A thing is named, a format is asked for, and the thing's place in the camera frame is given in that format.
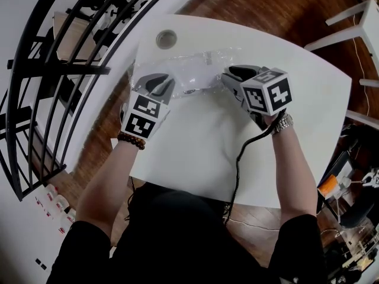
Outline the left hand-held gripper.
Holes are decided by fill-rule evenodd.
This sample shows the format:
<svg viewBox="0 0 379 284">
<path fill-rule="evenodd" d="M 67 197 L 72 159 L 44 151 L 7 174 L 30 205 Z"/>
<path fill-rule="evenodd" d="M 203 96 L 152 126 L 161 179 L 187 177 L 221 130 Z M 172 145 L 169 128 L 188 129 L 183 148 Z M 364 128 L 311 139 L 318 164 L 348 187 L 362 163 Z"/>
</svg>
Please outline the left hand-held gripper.
<svg viewBox="0 0 379 284">
<path fill-rule="evenodd" d="M 170 112 L 168 105 L 175 88 L 175 80 L 165 73 L 141 77 L 129 101 L 120 110 L 121 132 L 150 140 Z M 138 93 L 150 93 L 150 97 Z"/>
</svg>

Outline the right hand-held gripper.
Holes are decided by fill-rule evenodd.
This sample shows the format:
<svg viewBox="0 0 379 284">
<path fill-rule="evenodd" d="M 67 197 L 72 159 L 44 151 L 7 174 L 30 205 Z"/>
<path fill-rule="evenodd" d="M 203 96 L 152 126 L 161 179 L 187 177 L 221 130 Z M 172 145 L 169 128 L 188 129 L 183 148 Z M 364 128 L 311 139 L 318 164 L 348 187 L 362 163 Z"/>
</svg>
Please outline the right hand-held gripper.
<svg viewBox="0 0 379 284">
<path fill-rule="evenodd" d="M 248 111 L 256 114 L 276 115 L 293 101 L 289 74 L 276 67 L 230 66 L 221 81 L 240 105 L 245 100 Z"/>
</svg>

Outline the clear plastic packaging bag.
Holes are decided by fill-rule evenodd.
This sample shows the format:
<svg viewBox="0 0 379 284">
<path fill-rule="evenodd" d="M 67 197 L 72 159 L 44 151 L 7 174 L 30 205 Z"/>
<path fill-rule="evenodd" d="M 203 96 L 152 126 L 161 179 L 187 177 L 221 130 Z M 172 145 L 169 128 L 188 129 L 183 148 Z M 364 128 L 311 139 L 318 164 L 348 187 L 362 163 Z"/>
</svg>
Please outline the clear plastic packaging bag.
<svg viewBox="0 0 379 284">
<path fill-rule="evenodd" d="M 176 67 L 188 67 L 188 66 L 205 66 L 211 65 L 218 68 L 220 71 L 220 86 L 210 91 L 204 92 L 214 92 L 224 89 L 224 86 L 221 82 L 221 74 L 230 66 L 234 66 L 240 60 L 240 49 L 234 49 L 231 47 L 220 49 L 220 50 L 211 50 L 211 51 L 202 51 L 200 53 L 190 54 L 187 56 L 178 56 L 170 57 L 165 59 L 160 59 L 156 61 L 149 62 L 135 62 L 133 75 L 131 77 L 131 87 L 135 90 L 135 85 L 137 81 L 146 75 L 153 73 L 165 73 L 172 77 L 171 70 Z"/>
</svg>

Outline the person's left forearm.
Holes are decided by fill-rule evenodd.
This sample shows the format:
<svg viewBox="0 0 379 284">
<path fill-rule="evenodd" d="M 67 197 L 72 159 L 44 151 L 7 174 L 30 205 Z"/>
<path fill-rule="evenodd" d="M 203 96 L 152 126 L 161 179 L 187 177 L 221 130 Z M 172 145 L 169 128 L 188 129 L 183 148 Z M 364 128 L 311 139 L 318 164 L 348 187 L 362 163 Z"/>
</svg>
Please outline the person's left forearm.
<svg viewBox="0 0 379 284">
<path fill-rule="evenodd" d="M 87 184 L 76 209 L 76 220 L 85 221 L 111 236 L 115 218 L 127 196 L 127 181 L 139 148 L 119 141 Z"/>
</svg>

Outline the person's right forearm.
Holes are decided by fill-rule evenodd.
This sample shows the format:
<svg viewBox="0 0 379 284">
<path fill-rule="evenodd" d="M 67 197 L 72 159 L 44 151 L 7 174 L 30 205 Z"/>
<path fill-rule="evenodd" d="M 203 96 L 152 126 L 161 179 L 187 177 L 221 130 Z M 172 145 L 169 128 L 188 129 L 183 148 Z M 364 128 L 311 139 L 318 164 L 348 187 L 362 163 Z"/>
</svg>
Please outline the person's right forearm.
<svg viewBox="0 0 379 284">
<path fill-rule="evenodd" d="M 316 215 L 316 181 L 301 149 L 294 127 L 272 136 L 276 187 L 281 224 L 301 215 Z"/>
</svg>

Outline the person's right hand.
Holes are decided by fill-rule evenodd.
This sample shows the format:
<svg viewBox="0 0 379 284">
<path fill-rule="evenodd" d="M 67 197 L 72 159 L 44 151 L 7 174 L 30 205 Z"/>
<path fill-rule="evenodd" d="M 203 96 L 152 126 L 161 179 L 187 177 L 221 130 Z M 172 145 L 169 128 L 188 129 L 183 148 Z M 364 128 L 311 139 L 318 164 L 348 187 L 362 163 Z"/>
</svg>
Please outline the person's right hand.
<svg viewBox="0 0 379 284">
<path fill-rule="evenodd" d="M 277 118 L 277 116 L 280 114 L 280 112 L 278 113 L 278 114 L 276 114 L 276 115 L 273 115 L 273 116 L 266 116 L 265 117 L 265 122 L 266 122 L 266 124 L 267 125 L 273 125 L 273 122 L 275 121 L 275 119 Z"/>
</svg>

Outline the round grey table grommet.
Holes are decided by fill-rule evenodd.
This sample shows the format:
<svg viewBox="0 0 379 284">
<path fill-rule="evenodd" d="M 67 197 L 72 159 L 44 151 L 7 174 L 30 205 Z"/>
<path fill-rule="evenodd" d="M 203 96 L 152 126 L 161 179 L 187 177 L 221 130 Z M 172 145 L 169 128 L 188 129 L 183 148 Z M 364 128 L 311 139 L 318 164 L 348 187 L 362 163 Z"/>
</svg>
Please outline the round grey table grommet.
<svg viewBox="0 0 379 284">
<path fill-rule="evenodd" d="M 176 44 L 177 39 L 173 30 L 163 30 L 156 36 L 156 45 L 162 50 L 167 50 Z"/>
</svg>

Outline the silver wristwatch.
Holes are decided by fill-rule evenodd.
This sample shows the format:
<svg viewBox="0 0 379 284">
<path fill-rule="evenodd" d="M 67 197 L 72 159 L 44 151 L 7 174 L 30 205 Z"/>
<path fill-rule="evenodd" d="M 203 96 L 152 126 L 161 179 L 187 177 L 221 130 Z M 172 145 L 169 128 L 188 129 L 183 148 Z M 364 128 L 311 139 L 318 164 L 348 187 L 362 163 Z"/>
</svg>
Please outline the silver wristwatch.
<svg viewBox="0 0 379 284">
<path fill-rule="evenodd" d="M 277 116 L 273 123 L 275 123 L 275 125 L 271 131 L 271 135 L 276 135 L 280 133 L 282 130 L 288 127 L 292 127 L 294 125 L 291 115 L 285 111 L 283 113 L 280 112 L 280 114 Z"/>
</svg>

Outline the black metal railing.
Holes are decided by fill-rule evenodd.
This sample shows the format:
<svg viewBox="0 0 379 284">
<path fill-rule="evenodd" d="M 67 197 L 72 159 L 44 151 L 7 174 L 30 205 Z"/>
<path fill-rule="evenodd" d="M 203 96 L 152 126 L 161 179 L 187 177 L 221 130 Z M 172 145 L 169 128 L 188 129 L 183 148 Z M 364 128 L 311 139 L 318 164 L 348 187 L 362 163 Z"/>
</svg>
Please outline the black metal railing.
<svg viewBox="0 0 379 284">
<path fill-rule="evenodd" d="M 0 167 L 19 201 L 66 169 L 74 129 L 121 42 L 160 0 L 38 0 L 0 96 Z"/>
</svg>

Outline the orange packet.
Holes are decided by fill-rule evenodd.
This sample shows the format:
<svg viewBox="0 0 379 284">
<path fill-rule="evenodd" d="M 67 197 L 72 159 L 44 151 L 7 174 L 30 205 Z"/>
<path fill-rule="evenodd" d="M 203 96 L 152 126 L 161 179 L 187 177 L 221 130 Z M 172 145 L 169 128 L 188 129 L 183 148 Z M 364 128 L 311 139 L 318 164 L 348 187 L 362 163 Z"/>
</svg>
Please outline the orange packet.
<svg viewBox="0 0 379 284">
<path fill-rule="evenodd" d="M 328 194 L 332 193 L 336 187 L 338 187 L 338 180 L 335 175 L 330 175 L 323 183 L 319 185 L 318 191 L 324 198 L 326 198 Z"/>
</svg>

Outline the long white table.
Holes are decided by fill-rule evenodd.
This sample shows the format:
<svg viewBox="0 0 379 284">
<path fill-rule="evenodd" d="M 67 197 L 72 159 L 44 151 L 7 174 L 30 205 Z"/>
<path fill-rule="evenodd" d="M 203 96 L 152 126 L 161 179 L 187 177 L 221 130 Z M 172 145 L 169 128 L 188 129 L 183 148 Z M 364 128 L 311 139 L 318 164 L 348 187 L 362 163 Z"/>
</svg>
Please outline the long white table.
<svg viewBox="0 0 379 284">
<path fill-rule="evenodd" d="M 304 48 L 308 51 L 313 51 L 346 40 L 361 38 L 374 63 L 378 79 L 362 78 L 359 80 L 359 84 L 364 88 L 371 87 L 379 89 L 379 5 L 376 0 L 366 0 L 350 7 L 327 19 L 325 23 L 330 26 L 349 17 L 354 17 L 359 13 L 362 14 L 359 23 L 309 43 L 304 46 Z"/>
</svg>

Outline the row of white bottles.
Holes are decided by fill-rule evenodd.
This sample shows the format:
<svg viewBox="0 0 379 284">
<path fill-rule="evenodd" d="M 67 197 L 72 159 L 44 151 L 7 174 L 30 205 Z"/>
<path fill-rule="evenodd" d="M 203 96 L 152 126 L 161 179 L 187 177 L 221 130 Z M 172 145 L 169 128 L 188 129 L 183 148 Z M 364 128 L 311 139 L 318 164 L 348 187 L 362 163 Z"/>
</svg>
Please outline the row of white bottles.
<svg viewBox="0 0 379 284">
<path fill-rule="evenodd" d="M 67 234 L 76 221 L 76 211 L 68 200 L 58 193 L 58 188 L 48 184 L 37 192 L 35 200 L 43 215 L 52 222 L 58 232 Z"/>
</svg>

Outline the person's black clothing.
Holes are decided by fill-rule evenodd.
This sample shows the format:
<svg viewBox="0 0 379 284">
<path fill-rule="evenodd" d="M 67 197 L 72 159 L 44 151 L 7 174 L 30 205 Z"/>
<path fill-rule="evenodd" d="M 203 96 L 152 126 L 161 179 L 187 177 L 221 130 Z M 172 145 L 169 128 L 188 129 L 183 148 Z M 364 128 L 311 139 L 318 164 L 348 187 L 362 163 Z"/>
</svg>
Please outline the person's black clothing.
<svg viewBox="0 0 379 284">
<path fill-rule="evenodd" d="M 327 284 L 312 215 L 281 226 L 269 265 L 262 267 L 209 201 L 143 187 L 130 208 L 129 225 L 115 250 L 103 230 L 75 222 L 47 284 Z"/>
</svg>

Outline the black folding chair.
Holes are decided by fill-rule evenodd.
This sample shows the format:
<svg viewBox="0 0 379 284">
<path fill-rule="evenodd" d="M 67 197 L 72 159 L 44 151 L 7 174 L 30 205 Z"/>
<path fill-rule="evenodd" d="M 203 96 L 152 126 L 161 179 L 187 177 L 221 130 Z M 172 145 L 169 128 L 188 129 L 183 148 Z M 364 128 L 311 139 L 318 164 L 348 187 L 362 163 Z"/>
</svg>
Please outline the black folding chair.
<svg viewBox="0 0 379 284">
<path fill-rule="evenodd" d="M 317 210 L 321 211 L 326 205 L 337 222 L 344 228 L 356 227 L 374 208 L 379 204 L 379 167 L 371 169 L 362 179 L 353 180 L 355 161 L 348 151 L 343 151 L 334 158 L 327 167 L 321 182 L 323 183 L 330 175 L 335 175 L 338 187 L 324 198 L 318 191 Z M 351 186 L 357 184 L 361 187 L 354 203 L 342 212 L 339 201 L 350 192 Z"/>
</svg>

